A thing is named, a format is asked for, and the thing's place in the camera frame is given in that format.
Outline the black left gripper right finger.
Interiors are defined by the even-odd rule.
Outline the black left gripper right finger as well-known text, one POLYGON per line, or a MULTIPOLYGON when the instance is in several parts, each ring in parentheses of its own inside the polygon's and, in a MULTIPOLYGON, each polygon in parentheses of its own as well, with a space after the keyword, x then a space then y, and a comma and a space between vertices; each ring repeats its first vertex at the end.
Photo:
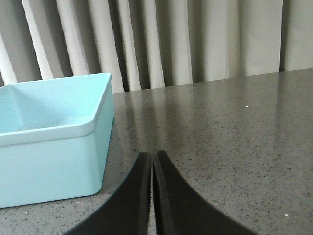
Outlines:
POLYGON ((207 203, 185 181, 164 150, 153 156, 153 202, 160 235, 253 235, 207 203))

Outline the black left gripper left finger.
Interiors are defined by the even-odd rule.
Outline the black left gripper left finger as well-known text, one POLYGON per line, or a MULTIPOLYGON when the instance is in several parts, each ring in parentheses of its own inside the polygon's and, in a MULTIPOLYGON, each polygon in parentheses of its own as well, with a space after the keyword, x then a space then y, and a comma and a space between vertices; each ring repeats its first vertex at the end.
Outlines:
POLYGON ((67 235, 146 235, 150 211, 150 153, 136 162, 114 194, 67 235))

